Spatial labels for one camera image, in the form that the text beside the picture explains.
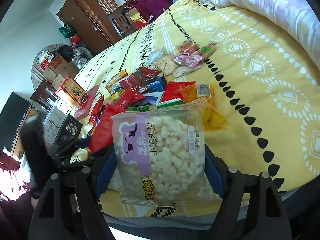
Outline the large red snack bag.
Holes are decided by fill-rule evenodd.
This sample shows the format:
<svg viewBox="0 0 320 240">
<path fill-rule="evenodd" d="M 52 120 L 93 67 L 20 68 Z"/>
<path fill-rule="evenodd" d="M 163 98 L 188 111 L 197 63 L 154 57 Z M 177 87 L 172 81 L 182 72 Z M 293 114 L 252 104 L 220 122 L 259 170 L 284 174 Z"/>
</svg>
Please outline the large red snack bag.
<svg viewBox="0 0 320 240">
<path fill-rule="evenodd" d="M 95 132 L 91 135 L 88 149 L 91 153 L 97 152 L 108 145 L 112 144 L 112 116 L 126 111 L 126 109 L 106 105 L 104 111 L 100 116 L 100 122 L 97 124 Z"/>
</svg>

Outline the yellow orange snack bag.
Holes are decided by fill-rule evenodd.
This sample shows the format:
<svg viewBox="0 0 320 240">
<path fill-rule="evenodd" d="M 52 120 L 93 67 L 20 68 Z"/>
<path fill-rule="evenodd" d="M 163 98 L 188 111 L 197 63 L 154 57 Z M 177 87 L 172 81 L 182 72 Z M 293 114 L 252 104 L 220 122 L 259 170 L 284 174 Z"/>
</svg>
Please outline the yellow orange snack bag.
<svg viewBox="0 0 320 240">
<path fill-rule="evenodd" d="M 216 107 L 216 95 L 214 84 L 193 84 L 180 87 L 182 103 L 189 103 L 199 98 L 205 98 L 206 107 L 202 115 L 205 131 L 217 131 L 227 127 L 225 116 Z"/>
</svg>

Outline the bear rice cracker bag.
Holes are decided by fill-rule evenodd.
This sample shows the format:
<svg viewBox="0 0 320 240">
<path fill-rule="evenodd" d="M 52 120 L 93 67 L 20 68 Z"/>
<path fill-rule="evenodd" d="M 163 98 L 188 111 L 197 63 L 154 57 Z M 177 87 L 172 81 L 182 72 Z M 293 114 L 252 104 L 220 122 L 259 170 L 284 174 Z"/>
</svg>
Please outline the bear rice cracker bag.
<svg viewBox="0 0 320 240">
<path fill-rule="evenodd" d="M 199 98 L 183 105 L 112 116 L 122 202 L 187 206 L 214 199 L 204 174 L 206 107 L 207 100 Z"/>
</svg>

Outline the black electronics box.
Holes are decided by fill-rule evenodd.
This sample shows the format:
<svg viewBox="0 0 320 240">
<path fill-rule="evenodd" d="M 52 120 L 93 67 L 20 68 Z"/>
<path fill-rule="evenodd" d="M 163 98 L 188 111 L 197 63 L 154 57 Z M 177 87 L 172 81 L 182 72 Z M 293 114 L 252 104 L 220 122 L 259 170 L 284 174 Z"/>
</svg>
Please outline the black electronics box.
<svg viewBox="0 0 320 240">
<path fill-rule="evenodd" d="M 82 123 L 72 115 L 67 115 L 57 133 L 53 145 L 62 145 L 65 141 L 78 138 Z"/>
</svg>

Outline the white printed box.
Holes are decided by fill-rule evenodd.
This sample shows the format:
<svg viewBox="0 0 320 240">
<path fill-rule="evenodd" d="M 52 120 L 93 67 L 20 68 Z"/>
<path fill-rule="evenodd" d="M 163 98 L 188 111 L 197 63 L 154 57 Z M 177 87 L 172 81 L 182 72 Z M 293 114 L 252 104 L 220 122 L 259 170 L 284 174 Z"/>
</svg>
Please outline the white printed box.
<svg viewBox="0 0 320 240">
<path fill-rule="evenodd" d="M 46 143 L 53 145 L 66 115 L 57 107 L 53 107 L 43 122 L 43 137 Z"/>
</svg>

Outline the black television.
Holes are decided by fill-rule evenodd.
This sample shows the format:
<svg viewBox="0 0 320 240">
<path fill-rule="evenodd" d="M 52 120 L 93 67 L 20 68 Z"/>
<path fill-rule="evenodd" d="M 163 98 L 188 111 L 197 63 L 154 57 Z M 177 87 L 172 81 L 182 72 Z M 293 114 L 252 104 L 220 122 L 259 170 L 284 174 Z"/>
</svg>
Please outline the black television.
<svg viewBox="0 0 320 240">
<path fill-rule="evenodd" d="M 28 100 L 14 92 L 9 96 L 1 111 L 1 151 L 4 148 L 11 151 L 17 129 L 30 106 Z"/>
</svg>

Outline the orange red tea box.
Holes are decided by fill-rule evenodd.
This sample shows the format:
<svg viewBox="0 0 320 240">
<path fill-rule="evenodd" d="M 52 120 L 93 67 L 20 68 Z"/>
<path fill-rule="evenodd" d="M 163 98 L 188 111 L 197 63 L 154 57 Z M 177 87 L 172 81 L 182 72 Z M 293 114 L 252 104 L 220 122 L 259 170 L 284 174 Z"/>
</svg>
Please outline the orange red tea box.
<svg viewBox="0 0 320 240">
<path fill-rule="evenodd" d="M 87 103 L 89 94 L 70 75 L 65 78 L 55 94 L 77 111 Z"/>
</svg>

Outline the yellow patterned bedspread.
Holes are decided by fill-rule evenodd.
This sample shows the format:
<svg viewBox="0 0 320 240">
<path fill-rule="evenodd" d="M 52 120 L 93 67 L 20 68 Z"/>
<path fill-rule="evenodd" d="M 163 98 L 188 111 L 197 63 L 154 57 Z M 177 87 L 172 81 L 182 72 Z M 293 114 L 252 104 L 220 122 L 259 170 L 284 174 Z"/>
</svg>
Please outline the yellow patterned bedspread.
<svg viewBox="0 0 320 240">
<path fill-rule="evenodd" d="M 119 71 L 134 72 L 157 49 L 186 39 L 218 45 L 187 81 L 215 85 L 217 109 L 228 125 L 206 133 L 206 144 L 228 166 L 266 171 L 280 193 L 319 175 L 319 70 L 304 49 L 268 19 L 235 6 L 215 10 L 178 0 L 155 23 L 89 61 L 76 77 L 85 89 Z"/>
</svg>

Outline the stacked cardboard boxes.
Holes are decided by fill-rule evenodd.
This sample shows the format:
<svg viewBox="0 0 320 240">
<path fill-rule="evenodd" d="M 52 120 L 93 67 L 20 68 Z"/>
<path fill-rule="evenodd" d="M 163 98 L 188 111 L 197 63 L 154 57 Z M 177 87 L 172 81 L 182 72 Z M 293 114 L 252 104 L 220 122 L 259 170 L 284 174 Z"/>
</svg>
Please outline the stacked cardboard boxes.
<svg viewBox="0 0 320 240">
<path fill-rule="evenodd" d="M 79 68 L 73 62 L 67 62 L 58 54 L 45 68 L 43 76 L 53 88 L 58 89 L 68 76 L 74 78 L 78 72 Z"/>
</svg>

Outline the wooden chair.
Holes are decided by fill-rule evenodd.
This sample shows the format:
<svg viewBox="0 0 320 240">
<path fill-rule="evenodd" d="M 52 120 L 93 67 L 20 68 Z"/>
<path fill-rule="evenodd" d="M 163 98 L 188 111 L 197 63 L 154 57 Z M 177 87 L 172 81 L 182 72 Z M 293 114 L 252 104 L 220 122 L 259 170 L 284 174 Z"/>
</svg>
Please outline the wooden chair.
<svg viewBox="0 0 320 240">
<path fill-rule="evenodd" d="M 137 31 L 137 28 L 127 14 L 128 12 L 127 4 L 124 3 L 106 16 L 121 38 L 125 38 Z"/>
</svg>

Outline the brown wooden wardrobe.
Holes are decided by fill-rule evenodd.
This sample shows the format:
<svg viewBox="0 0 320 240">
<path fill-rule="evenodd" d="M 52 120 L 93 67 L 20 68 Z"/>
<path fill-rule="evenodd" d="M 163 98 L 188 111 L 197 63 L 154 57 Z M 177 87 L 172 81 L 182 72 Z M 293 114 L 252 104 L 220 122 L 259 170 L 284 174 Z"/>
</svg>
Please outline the brown wooden wardrobe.
<svg viewBox="0 0 320 240">
<path fill-rule="evenodd" d="M 97 55 L 122 39 L 106 16 L 128 1 L 65 0 L 56 15 L 63 24 L 70 24 L 87 48 Z"/>
</svg>

